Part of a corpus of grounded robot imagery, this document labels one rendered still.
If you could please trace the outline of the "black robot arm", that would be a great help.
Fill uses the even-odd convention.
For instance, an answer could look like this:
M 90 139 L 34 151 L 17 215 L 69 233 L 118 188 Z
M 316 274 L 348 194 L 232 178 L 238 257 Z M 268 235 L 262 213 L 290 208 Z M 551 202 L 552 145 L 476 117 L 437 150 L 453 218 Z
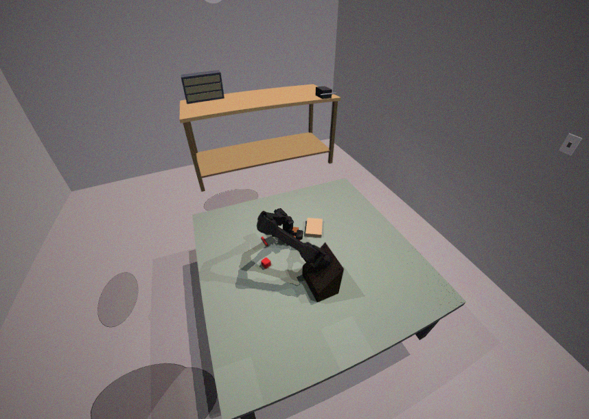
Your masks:
M 313 267 L 317 267 L 318 264 L 322 265 L 324 269 L 333 261 L 331 256 L 322 250 L 322 248 L 311 245 L 309 242 L 302 243 L 300 240 L 291 236 L 289 233 L 284 231 L 278 226 L 283 224 L 285 228 L 293 228 L 293 219 L 282 210 L 282 208 L 276 209 L 274 213 L 261 212 L 257 219 L 257 230 L 260 233 L 266 235 L 274 235 L 287 245 L 295 248 L 301 254 L 301 257 Z

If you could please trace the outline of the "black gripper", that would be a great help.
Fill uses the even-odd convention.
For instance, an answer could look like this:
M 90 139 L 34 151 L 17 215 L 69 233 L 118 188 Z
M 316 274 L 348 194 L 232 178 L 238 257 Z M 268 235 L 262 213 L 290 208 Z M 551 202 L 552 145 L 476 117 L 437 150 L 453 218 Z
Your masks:
M 286 231 L 287 233 L 289 233 L 291 236 L 296 236 L 296 239 L 298 239 L 298 240 L 303 239 L 303 230 L 297 230 L 297 232 L 294 232 L 292 230 L 292 227 L 290 227 L 290 228 L 283 227 L 283 230 Z

